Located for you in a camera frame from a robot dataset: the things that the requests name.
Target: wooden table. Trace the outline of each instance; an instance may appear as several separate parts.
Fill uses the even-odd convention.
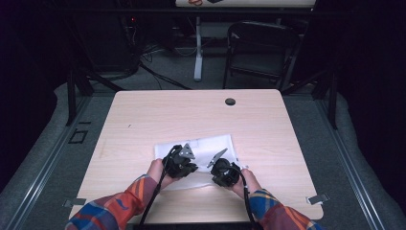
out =
[[[227,105],[228,98],[236,104]],[[306,202],[316,192],[277,90],[117,93],[78,198],[89,202],[125,190],[147,171],[156,144],[222,134],[231,134],[239,161],[250,167],[263,188],[311,219],[323,216],[320,205]],[[71,216],[79,208],[74,206]],[[208,186],[161,192],[146,223],[239,221],[248,221],[243,200]]]

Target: shirt sleeve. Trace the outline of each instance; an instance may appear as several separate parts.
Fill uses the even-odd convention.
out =
[[[322,230],[323,228],[293,208],[284,206],[266,190],[255,191],[250,207],[264,230]]]
[[[124,192],[102,197],[84,205],[66,224],[73,229],[125,229],[126,223],[146,209],[157,182],[144,174]]]

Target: hand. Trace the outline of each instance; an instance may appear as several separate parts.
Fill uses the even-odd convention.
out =
[[[163,169],[164,165],[162,164],[162,159],[158,158],[151,161],[147,174],[158,183],[161,179]],[[179,179],[180,178],[172,178],[169,175],[165,175],[161,184],[161,190],[165,189],[169,184],[178,181]]]
[[[247,169],[242,169],[241,172],[244,175],[245,181],[247,182],[248,192],[250,193],[248,196],[251,196],[251,194],[253,194],[257,190],[262,189],[253,172]],[[230,189],[239,197],[244,198],[244,184],[242,183],[241,176],[239,177],[238,182]]]

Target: grommet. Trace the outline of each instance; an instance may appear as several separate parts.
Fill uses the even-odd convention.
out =
[[[236,100],[234,100],[232,98],[228,98],[228,99],[226,99],[226,104],[227,105],[234,105],[234,104],[236,104]]]

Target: black wire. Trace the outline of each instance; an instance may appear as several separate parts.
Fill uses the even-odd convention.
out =
[[[250,199],[248,197],[248,186],[247,186],[247,182],[245,181],[245,177],[244,177],[244,175],[242,174],[242,172],[240,170],[237,170],[237,169],[235,169],[233,167],[227,167],[227,169],[237,171],[239,173],[239,175],[241,176],[242,184],[244,185],[245,209],[247,210],[248,218],[250,219],[252,229],[257,229],[257,224],[256,224],[256,222],[254,220],[253,213],[251,212]]]
[[[171,83],[171,84],[173,84],[173,85],[175,85],[175,86],[178,86],[178,87],[181,87],[181,88],[183,88],[183,89],[191,89],[191,88],[189,88],[189,87],[187,87],[187,86],[185,86],[185,85],[179,83],[179,82],[176,81],[176,80],[172,80],[172,79],[170,79],[170,78],[167,78],[167,77],[165,77],[165,76],[162,76],[162,75],[160,75],[160,74],[157,74],[157,73],[153,72],[151,69],[149,69],[148,67],[146,67],[141,61],[140,61],[140,67],[143,68],[143,69],[145,69],[145,70],[147,70],[151,75],[153,75],[154,77],[156,77],[156,78],[158,78],[158,79],[160,79],[160,80],[162,80],[162,81],[166,81],[166,82],[168,82],[168,83]]]
[[[150,209],[151,206],[152,206],[153,201],[155,200],[155,197],[156,197],[156,196],[159,194],[159,192],[161,191],[162,181],[164,180],[165,175],[167,175],[167,170],[166,170],[166,168],[167,168],[167,163],[168,163],[168,160],[165,162],[164,169],[162,170],[162,173],[161,173],[161,178],[159,179],[159,182],[158,182],[158,184],[156,185],[155,190],[153,191],[152,198],[151,198],[151,200],[149,201],[148,206],[146,207],[146,210],[145,210],[144,213],[143,213],[143,216],[141,217],[140,224],[139,224],[140,229],[143,227],[144,222],[146,221],[147,214],[148,214],[148,212],[149,212],[149,209]]]

